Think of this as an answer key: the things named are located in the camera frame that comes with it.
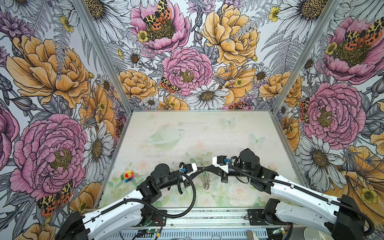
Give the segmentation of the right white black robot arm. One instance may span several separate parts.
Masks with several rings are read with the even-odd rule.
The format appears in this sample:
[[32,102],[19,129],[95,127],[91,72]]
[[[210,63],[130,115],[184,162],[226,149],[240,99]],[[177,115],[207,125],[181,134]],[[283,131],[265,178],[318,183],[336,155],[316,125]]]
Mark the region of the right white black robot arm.
[[223,183],[228,177],[246,177],[256,190],[273,195],[262,214],[268,223],[305,225],[334,240],[362,240],[375,231],[373,221],[359,210],[353,198],[337,198],[294,183],[263,167],[250,149],[241,151],[238,157],[213,157],[205,170],[220,176]]

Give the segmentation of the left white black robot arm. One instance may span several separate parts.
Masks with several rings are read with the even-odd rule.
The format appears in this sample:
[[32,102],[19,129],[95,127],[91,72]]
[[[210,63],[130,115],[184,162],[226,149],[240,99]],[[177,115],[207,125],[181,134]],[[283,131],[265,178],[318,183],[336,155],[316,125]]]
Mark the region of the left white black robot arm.
[[[204,171],[196,164],[182,165],[179,170],[171,171],[167,164],[159,164],[134,191],[122,199],[99,210],[81,215],[76,211],[68,216],[56,234],[57,240],[104,240],[126,227],[135,227],[152,218],[153,214],[166,219],[178,219],[187,215],[197,200],[197,191],[193,178]],[[190,206],[180,214],[169,214],[153,206],[162,196],[163,189],[177,186],[190,186],[193,198]]]

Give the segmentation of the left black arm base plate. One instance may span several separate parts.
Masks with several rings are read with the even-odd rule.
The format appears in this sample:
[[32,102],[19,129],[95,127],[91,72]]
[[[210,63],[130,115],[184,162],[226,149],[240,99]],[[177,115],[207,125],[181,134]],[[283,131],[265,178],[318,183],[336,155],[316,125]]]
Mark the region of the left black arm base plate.
[[166,225],[166,217],[148,208],[141,209],[141,216],[143,218],[140,225],[143,227],[164,227]]

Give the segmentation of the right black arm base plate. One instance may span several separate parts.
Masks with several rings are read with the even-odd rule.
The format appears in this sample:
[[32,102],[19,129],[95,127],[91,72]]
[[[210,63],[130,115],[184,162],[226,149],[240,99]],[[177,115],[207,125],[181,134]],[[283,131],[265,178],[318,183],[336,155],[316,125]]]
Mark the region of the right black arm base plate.
[[249,221],[251,226],[286,226],[288,223],[280,221],[275,215],[265,215],[263,208],[247,209],[244,220]]

